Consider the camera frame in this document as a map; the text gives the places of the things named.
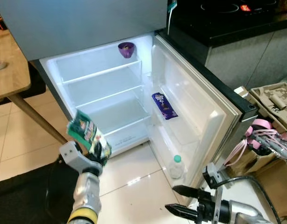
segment refrigerator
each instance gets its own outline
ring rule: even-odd
[[[124,0],[131,6],[116,7],[109,6],[117,4],[112,0],[59,2],[0,1],[0,14],[67,118],[74,118],[77,109],[88,114],[113,156],[149,141],[172,186],[200,187],[203,167],[211,161],[222,164],[256,118],[256,108],[197,62],[190,49],[181,48],[164,30],[154,32],[166,26],[165,0]],[[98,15],[84,16],[89,6]],[[42,20],[43,8],[50,7],[51,14]],[[73,7],[77,22],[71,19]],[[111,14],[120,7],[127,7],[125,14]],[[18,26],[18,18],[29,26]],[[120,54],[122,42],[134,43],[132,57]],[[152,99],[157,92],[177,117],[164,119]],[[167,168],[176,154],[185,174],[173,180]]]

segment black mat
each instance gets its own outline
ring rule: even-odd
[[[78,173],[64,163],[32,170],[0,182],[0,224],[65,223],[73,205]],[[47,178],[50,175],[48,215],[45,211]]]

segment wooden table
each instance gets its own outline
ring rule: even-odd
[[[8,30],[0,30],[0,60],[7,63],[7,67],[0,70],[0,98],[8,97],[55,139],[65,144],[67,140],[18,94],[30,87],[30,76],[27,61]]]

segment table leg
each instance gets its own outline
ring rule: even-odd
[[[8,98],[61,144],[68,142],[64,136],[62,136],[50,123],[48,123],[48,121],[45,120],[45,118],[36,112],[35,109],[33,109],[19,94],[8,96]]]

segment black cable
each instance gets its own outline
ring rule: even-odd
[[[216,188],[218,188],[218,187],[220,187],[222,185],[225,185],[227,183],[234,182],[234,181],[240,181],[240,180],[249,180],[249,181],[252,181],[252,182],[254,182],[256,184],[256,186],[262,191],[262,193],[263,193],[265,199],[267,200],[271,210],[273,211],[273,214],[275,216],[275,219],[276,219],[277,223],[281,224],[280,218],[278,216],[278,213],[277,213],[272,201],[270,200],[268,194],[266,193],[266,191],[261,186],[261,184],[257,181],[256,178],[254,178],[252,176],[238,176],[238,177],[230,178],[228,180],[225,180],[225,181],[222,181],[220,183],[217,183],[217,184],[214,185],[214,188],[216,189]]]
[[[45,212],[47,213],[47,215],[54,221],[60,223],[60,224],[64,224],[64,222],[58,220],[56,217],[54,217],[54,215],[51,213],[50,208],[49,208],[49,195],[50,195],[50,180],[51,180],[51,176],[52,176],[52,172],[54,171],[55,167],[57,166],[57,164],[62,160],[61,155],[58,156],[58,159],[53,163],[53,165],[51,166],[50,170],[49,170],[49,174],[48,174],[48,178],[47,178],[47,186],[46,186],[46,196],[45,196]]]

